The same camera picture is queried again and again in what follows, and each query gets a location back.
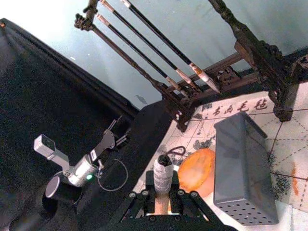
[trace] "green led light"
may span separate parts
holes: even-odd
[[[87,175],[87,180],[90,180],[90,179],[92,179],[92,175],[91,174],[89,174],[89,175]]]

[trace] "black cloth backdrop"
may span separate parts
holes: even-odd
[[[82,214],[83,209],[93,210],[89,201],[104,201],[104,208],[94,208],[97,216],[79,225],[80,230],[99,228],[132,190],[167,131],[171,118],[164,103],[138,112],[127,99],[17,25],[0,21],[6,25],[0,28],[0,229],[21,212],[31,193],[61,170],[33,150],[39,134],[53,139],[75,165],[121,115],[132,127],[131,142],[116,154],[129,168],[128,183],[116,193],[105,193],[93,182],[90,191],[99,194],[95,199],[86,196],[79,208]],[[105,182],[112,184],[115,176],[112,171],[108,175],[113,177]],[[46,230],[56,230],[57,225],[68,230],[73,220],[63,222],[65,216],[64,210]]]

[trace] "perforated box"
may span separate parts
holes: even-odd
[[[214,204],[242,225],[277,224],[265,148],[267,135],[246,113],[233,115],[214,127]]]

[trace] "white wall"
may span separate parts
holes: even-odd
[[[234,36],[206,0],[131,0],[173,43],[193,62],[205,68],[235,52]],[[307,0],[225,0],[234,15],[247,24],[255,35],[269,44],[276,44],[283,54],[308,45]],[[186,74],[193,74],[185,63],[157,38],[120,0],[109,3],[142,32],[155,46]],[[103,83],[129,99],[136,107],[161,99],[152,85],[101,41],[93,32],[74,28],[76,13],[82,13],[88,0],[1,0],[0,18],[7,18],[39,38]],[[99,3],[99,13],[134,42],[169,76],[180,77]],[[157,80],[164,79],[132,49],[102,25],[95,24],[117,45]],[[234,66],[243,70],[249,66],[240,62]]]

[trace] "metal screw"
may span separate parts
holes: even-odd
[[[193,197],[195,197],[195,196],[197,196],[197,195],[198,195],[198,193],[196,193],[196,192],[192,192],[192,193],[191,193],[191,195],[192,195]]]
[[[136,194],[135,194],[134,192],[132,192],[132,193],[129,194],[129,197],[131,197],[131,198],[133,198],[133,197],[135,197],[135,196],[136,196]]]
[[[155,216],[150,216],[150,221],[156,221],[156,217]]]
[[[180,217],[180,216],[175,216],[175,217],[174,217],[174,220],[175,220],[175,221],[180,221],[180,220],[181,220],[181,217]]]
[[[184,195],[184,191],[183,190],[178,190],[178,195]]]
[[[142,192],[142,194],[143,194],[144,196],[147,196],[147,195],[149,195],[149,192],[148,192],[147,190],[145,190],[145,191]]]

